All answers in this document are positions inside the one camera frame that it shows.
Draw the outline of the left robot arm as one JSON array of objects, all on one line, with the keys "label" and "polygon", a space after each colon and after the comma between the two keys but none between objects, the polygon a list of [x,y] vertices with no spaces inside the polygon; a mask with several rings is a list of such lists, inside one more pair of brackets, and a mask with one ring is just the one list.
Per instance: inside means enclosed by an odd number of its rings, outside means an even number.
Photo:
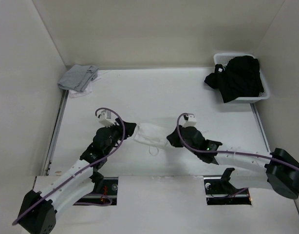
[{"label": "left robot arm", "polygon": [[102,191],[104,177],[99,169],[133,135],[136,126],[116,118],[115,124],[98,129],[92,143],[65,174],[46,188],[25,195],[13,224],[31,234],[49,234],[68,207],[89,193]]}]

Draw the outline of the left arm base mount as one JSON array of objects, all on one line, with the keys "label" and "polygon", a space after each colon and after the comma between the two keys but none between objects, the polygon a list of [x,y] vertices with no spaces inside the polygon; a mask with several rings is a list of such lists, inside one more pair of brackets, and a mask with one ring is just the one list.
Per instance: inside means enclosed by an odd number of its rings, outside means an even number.
[{"label": "left arm base mount", "polygon": [[95,185],[93,191],[80,200],[75,205],[78,206],[116,206],[118,193],[118,177],[105,177],[99,185]]}]

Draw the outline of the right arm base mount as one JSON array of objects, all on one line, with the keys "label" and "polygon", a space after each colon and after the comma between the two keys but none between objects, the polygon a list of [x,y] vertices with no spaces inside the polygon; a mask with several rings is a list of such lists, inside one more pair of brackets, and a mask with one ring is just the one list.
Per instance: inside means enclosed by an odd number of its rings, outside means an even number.
[{"label": "right arm base mount", "polygon": [[222,175],[204,176],[207,205],[251,205],[248,188],[237,189],[231,185],[234,168],[227,168]]}]

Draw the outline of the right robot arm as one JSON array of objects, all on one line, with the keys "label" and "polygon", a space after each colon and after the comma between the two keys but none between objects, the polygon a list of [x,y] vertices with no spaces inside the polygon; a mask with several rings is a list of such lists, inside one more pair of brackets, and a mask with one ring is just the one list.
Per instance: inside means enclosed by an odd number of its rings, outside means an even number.
[{"label": "right robot arm", "polygon": [[245,153],[219,141],[205,139],[195,127],[178,126],[167,136],[175,148],[187,148],[207,164],[226,166],[220,188],[231,193],[242,188],[273,190],[288,198],[299,197],[299,163],[284,149],[267,154]]}]

